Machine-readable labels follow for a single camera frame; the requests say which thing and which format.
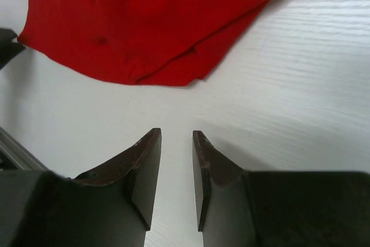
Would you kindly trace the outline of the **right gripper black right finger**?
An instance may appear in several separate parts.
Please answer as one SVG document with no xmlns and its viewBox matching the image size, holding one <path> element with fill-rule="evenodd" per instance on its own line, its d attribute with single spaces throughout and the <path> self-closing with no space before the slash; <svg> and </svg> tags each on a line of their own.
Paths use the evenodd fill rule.
<svg viewBox="0 0 370 247">
<path fill-rule="evenodd" d="M 205 246 L 368 246 L 369 174 L 251 171 L 193 132 L 198 231 Z"/>
</svg>

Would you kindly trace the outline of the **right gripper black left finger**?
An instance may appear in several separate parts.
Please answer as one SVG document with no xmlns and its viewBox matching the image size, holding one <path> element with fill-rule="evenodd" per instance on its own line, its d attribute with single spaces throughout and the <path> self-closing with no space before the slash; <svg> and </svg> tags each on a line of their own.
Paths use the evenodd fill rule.
<svg viewBox="0 0 370 247">
<path fill-rule="evenodd" d="M 143 246 L 160 157 L 154 128 L 75 178 L 49 169 L 1 171 L 1 245 Z"/>
</svg>

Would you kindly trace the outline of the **red t-shirt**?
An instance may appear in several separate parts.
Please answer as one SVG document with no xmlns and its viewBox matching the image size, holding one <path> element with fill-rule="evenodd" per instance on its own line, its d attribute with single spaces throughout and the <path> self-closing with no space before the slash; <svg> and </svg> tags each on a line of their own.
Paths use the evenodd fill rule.
<svg viewBox="0 0 370 247">
<path fill-rule="evenodd" d="M 270 0 L 28 0 L 18 41 L 94 79 L 205 78 Z"/>
</svg>

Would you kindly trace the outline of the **aluminium table edge rail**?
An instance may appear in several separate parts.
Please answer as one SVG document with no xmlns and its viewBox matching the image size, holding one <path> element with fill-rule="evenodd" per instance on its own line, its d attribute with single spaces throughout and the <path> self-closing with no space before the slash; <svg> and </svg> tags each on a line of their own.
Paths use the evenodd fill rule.
<svg viewBox="0 0 370 247">
<path fill-rule="evenodd" d="M 1 128 L 1 171 L 26 170 L 47 171 L 48 168 L 42 164 L 24 146 Z"/>
</svg>

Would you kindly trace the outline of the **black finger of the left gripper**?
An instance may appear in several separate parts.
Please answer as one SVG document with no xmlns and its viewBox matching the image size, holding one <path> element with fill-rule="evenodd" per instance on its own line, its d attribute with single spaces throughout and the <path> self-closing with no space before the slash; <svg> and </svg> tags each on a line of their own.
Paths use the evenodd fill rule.
<svg viewBox="0 0 370 247">
<path fill-rule="evenodd" d="M 18 36 L 11 29 L 1 28 L 0 38 L 0 69 L 2 69 L 10 60 L 25 50 L 25 47 L 16 42 Z"/>
</svg>

